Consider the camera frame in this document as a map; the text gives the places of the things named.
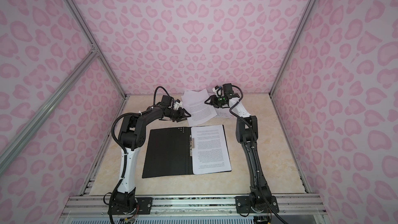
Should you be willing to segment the large text paper sheet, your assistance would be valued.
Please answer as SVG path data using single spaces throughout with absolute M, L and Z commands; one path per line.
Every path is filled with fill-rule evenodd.
M 188 117 L 190 127 L 201 125 L 217 116 L 212 105 L 205 104 L 210 97 L 206 89 L 201 91 L 185 91 L 181 99 L 186 111 L 191 115 Z

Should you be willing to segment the orange and black folder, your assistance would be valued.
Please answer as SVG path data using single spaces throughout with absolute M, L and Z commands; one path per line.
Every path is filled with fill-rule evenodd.
M 194 175 L 191 127 L 150 131 L 142 178 Z

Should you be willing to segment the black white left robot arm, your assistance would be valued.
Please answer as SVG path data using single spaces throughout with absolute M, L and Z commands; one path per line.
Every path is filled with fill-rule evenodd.
M 181 122 L 190 117 L 191 114 L 182 107 L 174 109 L 157 104 L 142 113 L 126 113 L 115 120 L 113 130 L 122 121 L 119 134 L 112 133 L 113 139 L 121 147 L 122 161 L 119 180 L 109 199 L 111 210 L 131 213 L 137 207 L 134 176 L 140 148 L 146 142 L 147 125 L 163 118 Z M 143 178 L 191 175 L 193 168 L 190 134 L 189 128 L 151 130 Z

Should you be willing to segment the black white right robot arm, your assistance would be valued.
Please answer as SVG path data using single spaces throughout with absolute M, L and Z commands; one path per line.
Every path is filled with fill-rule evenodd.
M 241 103 L 241 96 L 236 93 L 226 96 L 212 95 L 205 104 L 215 108 L 228 108 L 236 120 L 236 139 L 242 146 L 248 164 L 250 176 L 251 207 L 256 212 L 273 206 L 272 193 L 263 174 L 258 154 L 258 119 L 251 115 Z

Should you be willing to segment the technical drawing paper sheet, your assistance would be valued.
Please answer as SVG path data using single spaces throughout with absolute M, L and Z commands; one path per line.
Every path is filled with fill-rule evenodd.
M 230 113 L 229 110 L 230 110 L 229 108 L 216 108 L 215 109 L 218 118 L 228 118 L 228 119 L 236 118 L 233 114 Z

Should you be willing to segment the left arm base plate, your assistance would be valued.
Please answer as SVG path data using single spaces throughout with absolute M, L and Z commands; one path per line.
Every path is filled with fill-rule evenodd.
M 109 204 L 108 214 L 111 215 L 149 215 L 153 198 L 115 198 Z

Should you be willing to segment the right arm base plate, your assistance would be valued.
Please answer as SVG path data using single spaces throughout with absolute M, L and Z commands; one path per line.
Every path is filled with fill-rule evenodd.
M 258 213 L 269 214 L 279 213 L 279 206 L 275 196 L 261 200 L 251 195 L 237 196 L 234 198 L 236 212 L 238 214 Z

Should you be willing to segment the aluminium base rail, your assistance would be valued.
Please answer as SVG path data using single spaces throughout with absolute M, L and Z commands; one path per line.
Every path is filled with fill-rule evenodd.
M 116 208 L 109 215 L 109 196 L 71 197 L 60 223 L 137 224 L 329 224 L 318 194 L 275 194 L 271 206 L 256 209 L 249 195 L 137 195 L 138 209 Z

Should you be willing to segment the diagonal aluminium frame bar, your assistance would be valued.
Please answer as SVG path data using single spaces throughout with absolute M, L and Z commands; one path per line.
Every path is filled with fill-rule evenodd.
M 97 58 L 97 50 L 93 49 L 78 64 L 73 72 L 68 75 L 65 81 L 55 90 L 47 101 L 33 115 L 31 120 L 21 129 L 21 131 L 10 141 L 4 151 L 1 153 L 1 175 L 10 167 L 13 161 L 19 156 L 22 150 L 27 146 L 34 134 L 43 126 L 53 111 L 59 106 L 71 88 L 80 80 L 81 76 L 90 67 Z

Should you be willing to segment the aluminium corner frame post right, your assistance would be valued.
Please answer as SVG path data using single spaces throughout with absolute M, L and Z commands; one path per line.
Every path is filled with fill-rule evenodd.
M 285 56 L 284 56 L 284 58 L 282 60 L 281 66 L 280 66 L 280 68 L 278 70 L 278 73 L 276 75 L 275 81 L 274 81 L 274 83 L 273 83 L 273 85 L 271 87 L 271 90 L 269 92 L 270 98 L 273 98 L 274 95 L 276 94 L 277 87 L 278 87 L 278 85 L 279 85 L 279 83 L 280 83 L 280 81 L 282 79 L 284 71 L 286 70 L 288 62 L 292 58 L 293 53 L 294 53 L 294 51 L 296 49 L 296 46 L 300 42 L 301 36 L 304 33 L 305 28 L 306 28 L 306 26 L 307 26 L 307 24 L 308 24 L 308 22 L 309 22 L 309 20 L 310 20 L 310 18 L 312 16 L 314 10 L 317 7 L 318 1 L 319 0 L 308 0 L 307 5 L 305 6 L 305 8 L 304 8 L 304 10 L 302 12 L 302 15 L 301 15 L 301 17 L 299 19 L 299 22 L 298 22 L 297 26 L 296 26 L 295 32 L 294 32 L 294 34 L 292 36 L 291 42 L 290 42 L 290 44 L 288 46 L 288 49 L 287 49 L 287 51 L 285 53 Z

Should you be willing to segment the aluminium corner frame post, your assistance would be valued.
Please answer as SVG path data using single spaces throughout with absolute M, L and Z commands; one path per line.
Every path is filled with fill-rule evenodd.
M 110 64 L 106 60 L 105 55 L 103 54 L 98 42 L 96 41 L 96 39 L 93 35 L 93 32 L 89 28 L 89 25 L 88 25 L 87 21 L 85 20 L 83 14 L 81 13 L 80 9 L 78 8 L 75 0 L 63 0 L 63 1 L 66 4 L 67 8 L 69 9 L 73 18 L 75 19 L 77 25 L 81 29 L 83 35 L 87 39 L 88 43 L 90 44 L 92 50 L 97 53 L 99 61 L 101 62 L 105 72 L 108 74 L 111 82 L 114 84 L 114 86 L 116 87 L 116 89 L 119 92 L 119 94 L 121 95 L 121 97 L 123 99 L 126 99 L 127 94 L 123 90 L 121 83 L 117 79 L 116 74 L 114 73 Z
M 274 81 L 274 83 L 273 83 L 273 85 L 271 87 L 271 90 L 269 92 L 270 98 L 273 98 L 274 95 L 276 94 L 277 87 L 278 87 L 278 85 L 279 85 L 279 83 L 280 83 L 280 81 L 282 79 L 284 71 L 286 70 L 288 62 L 292 58 L 293 53 L 294 53 L 294 51 L 296 49 L 296 46 L 300 42 L 301 36 L 304 33 L 305 28 L 306 28 L 306 26 L 307 26 L 307 24 L 308 24 L 308 22 L 309 22 L 309 20 L 310 20 L 310 18 L 312 16 L 314 10 L 317 7 L 318 1 L 319 0 L 308 0 L 307 5 L 305 6 L 305 8 L 304 8 L 304 10 L 302 12 L 302 15 L 301 15 L 301 17 L 299 19 L 299 22 L 298 22 L 297 26 L 296 26 L 295 32 L 294 32 L 294 34 L 292 36 L 291 42 L 290 42 L 290 44 L 288 46 L 288 49 L 287 49 L 287 51 L 285 53 L 285 56 L 284 56 L 284 58 L 282 60 L 281 66 L 280 66 L 280 68 L 278 70 L 278 73 L 276 75 L 275 81 Z

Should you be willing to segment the aluminium corner frame post left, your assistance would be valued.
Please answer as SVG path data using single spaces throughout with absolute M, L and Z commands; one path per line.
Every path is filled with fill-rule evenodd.
M 105 72 L 108 74 L 111 82 L 114 84 L 114 86 L 116 87 L 116 89 L 119 92 L 119 94 L 121 95 L 121 97 L 123 99 L 126 99 L 127 94 L 123 90 L 121 83 L 117 79 L 116 74 L 114 73 L 110 64 L 106 60 L 105 55 L 103 54 L 98 42 L 96 41 L 96 39 L 93 35 L 93 32 L 89 28 L 89 25 L 88 25 L 87 21 L 85 20 L 83 14 L 81 13 L 80 9 L 78 8 L 75 0 L 63 0 L 63 1 L 66 4 L 67 8 L 69 9 L 73 18 L 75 19 L 77 25 L 81 29 L 83 35 L 87 39 L 88 43 L 90 44 L 92 50 L 97 53 L 99 61 L 101 62 Z

